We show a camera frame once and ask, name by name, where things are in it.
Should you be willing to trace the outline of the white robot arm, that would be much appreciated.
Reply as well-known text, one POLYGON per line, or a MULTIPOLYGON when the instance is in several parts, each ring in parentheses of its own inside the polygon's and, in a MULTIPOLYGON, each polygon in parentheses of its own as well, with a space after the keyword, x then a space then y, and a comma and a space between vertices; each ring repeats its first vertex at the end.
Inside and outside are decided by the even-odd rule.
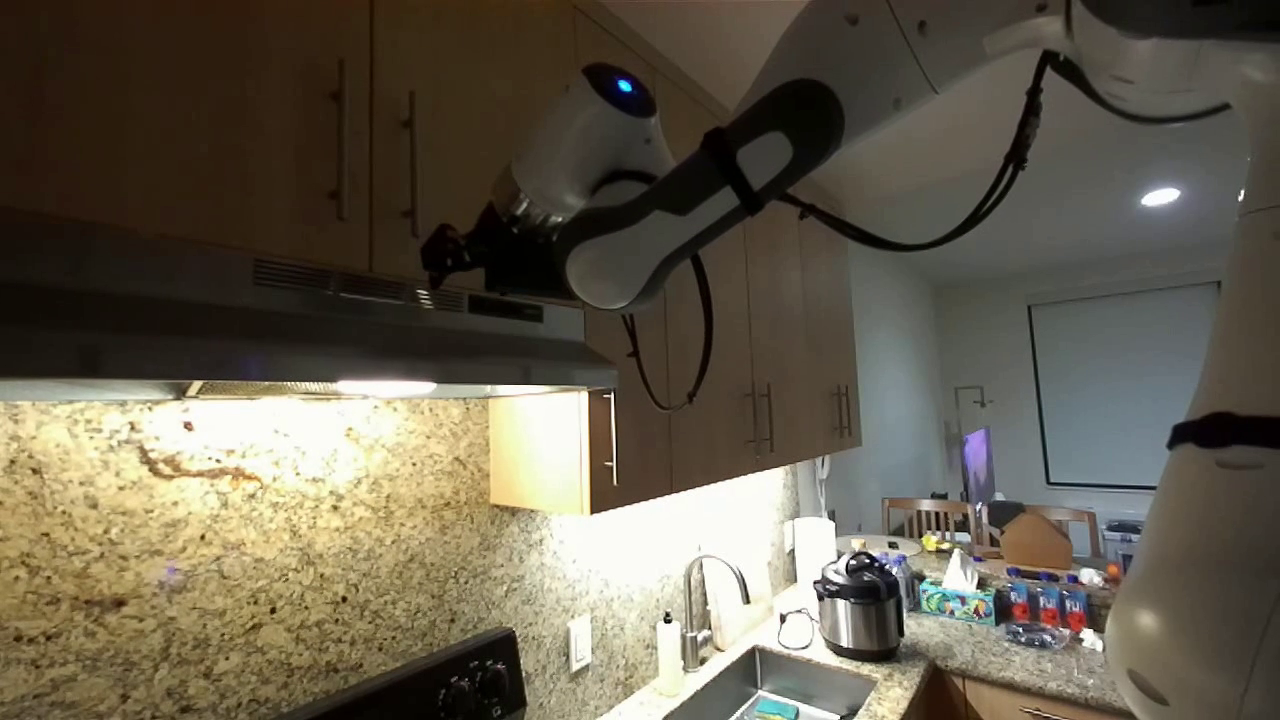
POLYGON ((1131 123, 1227 114, 1247 136, 1213 349, 1103 642, 1137 720, 1280 720, 1280 0, 810 0, 686 160, 646 86, 592 63, 419 266, 629 314, 839 149, 1013 53, 1131 123))

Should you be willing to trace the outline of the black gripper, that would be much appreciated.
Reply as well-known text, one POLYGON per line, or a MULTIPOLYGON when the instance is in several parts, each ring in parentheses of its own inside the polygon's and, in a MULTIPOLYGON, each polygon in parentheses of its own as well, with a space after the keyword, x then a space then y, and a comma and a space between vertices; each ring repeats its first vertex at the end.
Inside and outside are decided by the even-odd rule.
POLYGON ((419 245, 432 287, 454 274, 486 274, 487 294, 570 299, 558 225, 479 208, 472 230, 438 225, 419 245))

